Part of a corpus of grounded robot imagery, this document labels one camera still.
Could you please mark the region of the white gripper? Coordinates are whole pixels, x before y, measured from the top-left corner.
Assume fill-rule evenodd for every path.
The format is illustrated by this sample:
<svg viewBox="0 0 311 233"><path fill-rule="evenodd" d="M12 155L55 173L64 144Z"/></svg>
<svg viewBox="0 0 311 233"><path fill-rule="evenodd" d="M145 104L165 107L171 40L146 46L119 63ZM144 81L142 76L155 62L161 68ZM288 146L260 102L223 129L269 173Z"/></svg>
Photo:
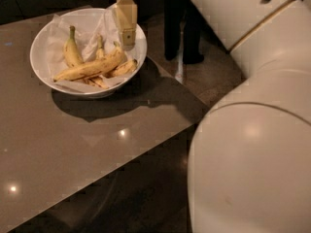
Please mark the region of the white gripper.
<svg viewBox="0 0 311 233"><path fill-rule="evenodd" d="M137 25L137 5L133 0L118 0L113 6L113 17L122 46L134 48Z"/></svg>

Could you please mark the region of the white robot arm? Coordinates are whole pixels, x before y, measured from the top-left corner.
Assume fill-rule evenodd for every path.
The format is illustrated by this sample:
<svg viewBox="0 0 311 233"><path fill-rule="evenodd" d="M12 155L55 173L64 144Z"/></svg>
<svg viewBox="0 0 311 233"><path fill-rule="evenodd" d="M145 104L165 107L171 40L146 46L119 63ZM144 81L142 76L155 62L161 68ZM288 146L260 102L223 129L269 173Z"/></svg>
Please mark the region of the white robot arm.
<svg viewBox="0 0 311 233"><path fill-rule="evenodd" d="M246 80L201 120L193 233L311 233L310 0L191 0Z"/></svg>

